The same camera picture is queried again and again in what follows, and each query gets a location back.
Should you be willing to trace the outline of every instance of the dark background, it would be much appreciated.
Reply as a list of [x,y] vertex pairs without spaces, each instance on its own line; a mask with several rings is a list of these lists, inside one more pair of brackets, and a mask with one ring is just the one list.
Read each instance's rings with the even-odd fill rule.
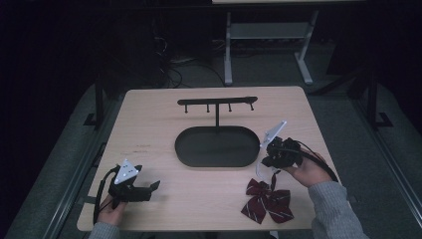
[[[202,57],[207,57],[211,39],[224,39],[224,13],[164,14],[157,23],[147,14],[105,14],[81,6],[72,1],[0,0],[0,237],[76,103],[98,76],[105,79],[111,98],[127,89],[159,88],[165,81],[159,71],[165,59],[154,53],[159,47],[154,35],[165,36],[171,48]],[[313,37],[337,41],[330,73],[346,74],[369,59],[379,82],[395,95],[420,132],[421,9],[419,1],[369,1],[357,18],[346,20],[343,16],[350,12],[326,9],[320,12]],[[325,27],[332,19],[338,20],[338,28]],[[121,67],[110,68],[117,60]]]

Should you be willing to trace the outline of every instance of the wooden table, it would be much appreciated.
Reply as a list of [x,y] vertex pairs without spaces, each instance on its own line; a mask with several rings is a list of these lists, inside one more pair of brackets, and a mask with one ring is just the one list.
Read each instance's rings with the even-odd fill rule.
[[[334,170],[316,119],[304,91],[299,87],[224,88],[186,90],[129,91],[124,99],[89,196],[95,197],[101,179],[116,164],[127,158],[141,164],[135,186],[149,186],[161,180],[150,201],[129,203],[120,228],[131,231],[224,231],[309,229],[315,217],[308,190],[282,171],[277,175],[278,189],[289,189],[295,219],[275,223],[266,215],[260,225],[240,211],[251,198],[245,194],[251,178],[260,180],[256,164],[266,155],[261,149],[257,160],[240,168],[188,167],[177,158],[177,136],[192,126],[214,125],[215,114],[205,106],[185,108],[181,99],[258,97],[251,111],[249,105],[232,105],[229,112],[220,106],[220,125],[245,126],[262,140],[266,130],[281,120],[287,125],[279,137],[291,137],[319,152]],[[261,173],[271,178],[264,165]],[[93,228],[94,206],[86,203],[78,228]]]

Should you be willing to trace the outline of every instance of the gray sleeve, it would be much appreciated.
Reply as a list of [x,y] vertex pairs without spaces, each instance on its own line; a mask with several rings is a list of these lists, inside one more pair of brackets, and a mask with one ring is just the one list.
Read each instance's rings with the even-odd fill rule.
[[118,227],[103,222],[97,222],[96,225],[94,225],[93,231],[91,232],[90,239],[99,238],[120,238],[120,232],[118,230]]
[[314,203],[316,219],[313,221],[313,233],[321,238],[368,238],[362,230],[359,220],[347,203],[347,191],[337,182],[329,181],[309,188]]

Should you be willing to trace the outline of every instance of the hand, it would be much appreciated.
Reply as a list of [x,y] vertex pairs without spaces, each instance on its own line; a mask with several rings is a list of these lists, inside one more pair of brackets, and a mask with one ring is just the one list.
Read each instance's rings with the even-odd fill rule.
[[108,195],[100,206],[100,208],[102,208],[103,210],[100,211],[97,222],[104,222],[114,226],[118,226],[123,217],[124,207],[127,205],[127,202],[121,202],[116,209],[112,209],[111,201],[112,197]]
[[[310,151],[302,149],[303,152],[313,154]],[[322,161],[325,161],[319,153],[316,154]],[[303,157],[302,165],[299,167],[285,167],[282,170],[288,172],[295,180],[305,187],[310,187],[320,182],[332,181],[328,173],[320,168],[316,163]]]

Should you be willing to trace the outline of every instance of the burgundy bow tie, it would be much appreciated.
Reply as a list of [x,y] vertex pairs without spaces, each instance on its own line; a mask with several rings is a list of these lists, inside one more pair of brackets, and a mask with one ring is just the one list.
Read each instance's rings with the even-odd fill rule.
[[254,195],[243,207],[242,213],[252,220],[262,223],[267,211],[277,223],[287,222],[294,218],[289,208],[290,191],[274,190],[276,174],[271,179],[271,187],[264,181],[257,182],[254,178],[248,183],[247,195]]

